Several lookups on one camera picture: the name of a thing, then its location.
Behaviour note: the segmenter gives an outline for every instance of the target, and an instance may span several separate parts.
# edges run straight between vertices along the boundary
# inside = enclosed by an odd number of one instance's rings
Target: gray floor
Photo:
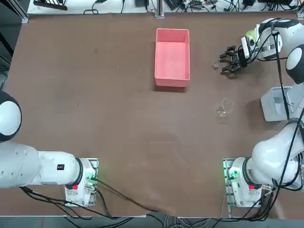
[[[160,220],[164,220],[163,214],[155,214]],[[82,228],[98,228],[101,226],[106,226],[115,222],[109,219],[95,217],[90,221],[83,221],[74,219],[73,220],[78,226]],[[211,228],[214,221],[210,221],[205,227]],[[20,227],[30,227],[30,228],[75,228],[74,225],[67,222],[64,218],[60,217],[10,217],[10,218],[0,218],[0,228],[20,228]],[[304,226],[304,220],[274,220],[268,219],[265,222],[220,222],[216,228],[302,228]],[[162,228],[162,224],[156,221],[154,218],[135,218],[129,223],[120,226],[122,228]]]

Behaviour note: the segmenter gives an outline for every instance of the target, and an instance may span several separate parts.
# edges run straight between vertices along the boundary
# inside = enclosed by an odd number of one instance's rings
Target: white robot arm
[[[304,26],[298,20],[268,19],[258,25],[256,30],[260,36],[256,37],[257,42],[251,42],[251,38],[243,38],[244,53],[238,53],[238,56],[246,59],[246,63],[256,57],[273,59],[276,57],[276,42],[272,34],[279,33],[278,46],[282,47],[288,56],[286,71],[296,82],[285,90],[287,102],[293,104],[293,107],[289,107],[289,112],[292,118],[299,118],[304,107]],[[285,109],[281,104],[282,97],[281,88],[275,87],[261,98],[267,121],[286,119]],[[241,157],[233,162],[229,177],[238,207],[253,206],[261,198],[262,185],[274,186],[275,182],[280,182],[295,128],[296,121],[291,120],[279,134],[259,142],[254,147],[251,158]],[[300,166],[303,151],[303,136],[298,130],[282,182],[283,185],[289,185],[290,189],[303,189],[303,167]]]
[[[0,188],[65,185],[67,201],[81,206],[93,205],[95,182],[91,178],[97,177],[98,159],[75,158],[66,152],[37,151],[10,141],[20,129],[21,120],[17,101],[0,91]]]

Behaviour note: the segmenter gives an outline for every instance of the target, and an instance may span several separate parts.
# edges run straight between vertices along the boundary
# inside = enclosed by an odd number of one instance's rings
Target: pink plastic bin
[[[154,77],[157,86],[187,86],[190,80],[189,30],[157,29]]]

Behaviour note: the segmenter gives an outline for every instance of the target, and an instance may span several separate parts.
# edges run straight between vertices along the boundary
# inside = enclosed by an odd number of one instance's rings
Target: brown mat
[[[274,17],[295,14],[32,17],[22,26],[7,84],[23,111],[15,141],[37,150],[99,157],[99,178],[151,208],[177,216],[219,217],[222,159],[250,156],[257,142],[284,123],[265,122],[259,101],[279,85],[276,63],[256,61],[236,80],[211,65],[227,46],[239,45],[256,23]],[[157,28],[190,30],[191,79],[185,92],[154,88]],[[291,84],[283,72],[284,82]],[[220,124],[216,108],[224,97],[235,106],[228,122]],[[64,196],[62,187],[34,189]],[[114,215],[146,213],[100,189]],[[5,205],[1,215],[63,214],[18,189],[1,190],[0,196]],[[303,194],[282,191],[281,217],[303,218],[303,202]],[[100,199],[97,204],[104,212]],[[234,215],[243,213],[234,210]]]

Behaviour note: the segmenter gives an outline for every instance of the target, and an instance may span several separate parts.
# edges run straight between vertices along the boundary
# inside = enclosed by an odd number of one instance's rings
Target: transparent object
[[[213,69],[218,69],[219,65],[220,65],[219,60],[216,60],[216,61],[213,62],[212,67],[213,67]]]
[[[233,112],[234,103],[229,98],[224,98],[222,104],[217,107],[217,115],[219,118],[227,118]]]

